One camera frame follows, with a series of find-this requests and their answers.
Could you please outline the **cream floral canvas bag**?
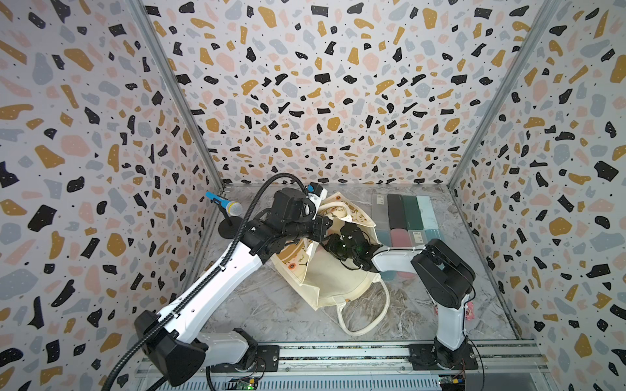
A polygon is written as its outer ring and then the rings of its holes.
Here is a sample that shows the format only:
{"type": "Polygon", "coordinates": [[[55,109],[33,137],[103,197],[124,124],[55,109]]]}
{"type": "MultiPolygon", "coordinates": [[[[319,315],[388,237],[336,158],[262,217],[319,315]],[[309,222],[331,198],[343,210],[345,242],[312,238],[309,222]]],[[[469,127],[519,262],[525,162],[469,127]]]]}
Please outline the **cream floral canvas bag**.
{"type": "MultiPolygon", "coordinates": [[[[345,223],[355,223],[378,241],[376,223],[360,206],[340,192],[335,192],[321,201],[320,215],[333,222],[327,236],[339,233],[345,223]]],[[[350,337],[361,337],[370,333],[386,316],[390,306],[390,294],[382,277],[372,271],[348,270],[324,250],[322,243],[301,239],[272,256],[271,261],[278,273],[313,310],[333,306],[341,329],[350,337]],[[343,317],[344,309],[350,301],[363,296],[374,283],[381,285],[385,298],[380,314],[360,330],[349,329],[343,317]]]]}

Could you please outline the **dark green book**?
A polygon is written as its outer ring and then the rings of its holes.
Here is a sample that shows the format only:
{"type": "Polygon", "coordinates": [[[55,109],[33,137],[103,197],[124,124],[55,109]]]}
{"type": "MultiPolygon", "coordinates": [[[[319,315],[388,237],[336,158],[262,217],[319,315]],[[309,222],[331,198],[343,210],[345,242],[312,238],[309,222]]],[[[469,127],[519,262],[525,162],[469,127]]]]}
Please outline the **dark green book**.
{"type": "Polygon", "coordinates": [[[409,231],[421,231],[424,229],[422,214],[415,195],[403,195],[404,215],[409,231]]]}

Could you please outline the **teal translucent pencil case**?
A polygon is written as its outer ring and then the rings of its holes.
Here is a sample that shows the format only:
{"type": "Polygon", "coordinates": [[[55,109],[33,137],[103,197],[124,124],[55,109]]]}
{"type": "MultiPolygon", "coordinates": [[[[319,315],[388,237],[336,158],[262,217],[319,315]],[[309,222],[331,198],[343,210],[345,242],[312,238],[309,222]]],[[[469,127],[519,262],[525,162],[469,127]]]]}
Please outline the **teal translucent pencil case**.
{"type": "Polygon", "coordinates": [[[440,233],[439,229],[425,229],[424,233],[428,242],[430,242],[433,239],[443,240],[443,236],[440,233]]]}

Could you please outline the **clear frosted pencil case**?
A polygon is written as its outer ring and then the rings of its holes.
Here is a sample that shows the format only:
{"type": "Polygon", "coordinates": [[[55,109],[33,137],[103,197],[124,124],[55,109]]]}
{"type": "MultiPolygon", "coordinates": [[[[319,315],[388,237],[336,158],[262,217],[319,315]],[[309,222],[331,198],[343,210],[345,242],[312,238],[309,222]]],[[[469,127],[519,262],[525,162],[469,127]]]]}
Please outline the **clear frosted pencil case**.
{"type": "Polygon", "coordinates": [[[425,231],[421,230],[409,230],[409,239],[412,247],[423,246],[428,243],[425,231]]]}

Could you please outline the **black pencil case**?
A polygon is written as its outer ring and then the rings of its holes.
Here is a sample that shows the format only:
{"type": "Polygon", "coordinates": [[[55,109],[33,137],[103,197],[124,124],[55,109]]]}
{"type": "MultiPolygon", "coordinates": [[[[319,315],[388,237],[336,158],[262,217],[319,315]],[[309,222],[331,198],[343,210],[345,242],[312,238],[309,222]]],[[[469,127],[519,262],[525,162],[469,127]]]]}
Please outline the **black pencil case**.
{"type": "Polygon", "coordinates": [[[388,194],[386,198],[389,226],[394,229],[408,229],[402,195],[388,194]]]}

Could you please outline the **translucent grey pencil case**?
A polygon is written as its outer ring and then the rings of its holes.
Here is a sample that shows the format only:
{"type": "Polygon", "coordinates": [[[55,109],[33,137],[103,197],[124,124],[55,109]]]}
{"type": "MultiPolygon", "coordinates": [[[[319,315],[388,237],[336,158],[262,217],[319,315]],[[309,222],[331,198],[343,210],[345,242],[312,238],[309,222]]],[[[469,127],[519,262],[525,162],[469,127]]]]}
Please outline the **translucent grey pencil case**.
{"type": "Polygon", "coordinates": [[[389,231],[391,229],[387,206],[387,196],[385,194],[373,194],[371,217],[376,223],[377,230],[389,231]]]}

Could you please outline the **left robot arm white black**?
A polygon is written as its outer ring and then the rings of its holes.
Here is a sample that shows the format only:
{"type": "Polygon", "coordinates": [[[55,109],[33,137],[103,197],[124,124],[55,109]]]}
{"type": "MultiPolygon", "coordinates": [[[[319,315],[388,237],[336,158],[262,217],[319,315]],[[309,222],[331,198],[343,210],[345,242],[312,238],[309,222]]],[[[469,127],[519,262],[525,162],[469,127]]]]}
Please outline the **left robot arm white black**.
{"type": "Polygon", "coordinates": [[[306,222],[272,223],[254,219],[241,228],[220,259],[186,292],[154,313],[135,320],[140,348],[161,373],[159,385],[179,386],[202,367],[251,363],[256,343],[242,331],[209,337],[201,333],[217,308],[244,280],[288,244],[321,242],[332,221],[317,216],[306,222]]]}

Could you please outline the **light mint pencil case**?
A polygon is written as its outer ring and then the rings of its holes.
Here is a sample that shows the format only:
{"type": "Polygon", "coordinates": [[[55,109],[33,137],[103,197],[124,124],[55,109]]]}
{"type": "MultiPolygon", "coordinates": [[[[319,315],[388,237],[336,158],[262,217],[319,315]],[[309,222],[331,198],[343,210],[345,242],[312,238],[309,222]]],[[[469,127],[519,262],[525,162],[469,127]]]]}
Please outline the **light mint pencil case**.
{"type": "Polygon", "coordinates": [[[417,196],[417,203],[420,209],[424,230],[438,230],[439,225],[430,197],[419,195],[417,196]]]}

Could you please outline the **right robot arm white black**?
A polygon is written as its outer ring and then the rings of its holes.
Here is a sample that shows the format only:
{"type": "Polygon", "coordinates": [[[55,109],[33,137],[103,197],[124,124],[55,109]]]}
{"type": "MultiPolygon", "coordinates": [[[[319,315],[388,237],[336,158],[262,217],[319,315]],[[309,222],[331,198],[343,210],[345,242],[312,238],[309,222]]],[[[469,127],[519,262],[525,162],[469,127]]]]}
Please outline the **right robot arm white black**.
{"type": "Polygon", "coordinates": [[[437,332],[431,350],[422,345],[410,362],[419,368],[455,369],[467,365],[471,353],[466,334],[467,304],[474,300],[473,269],[441,239],[409,248],[390,248],[347,223],[322,242],[324,250],[350,270],[381,274],[394,271],[416,275],[437,308],[437,332]]]}

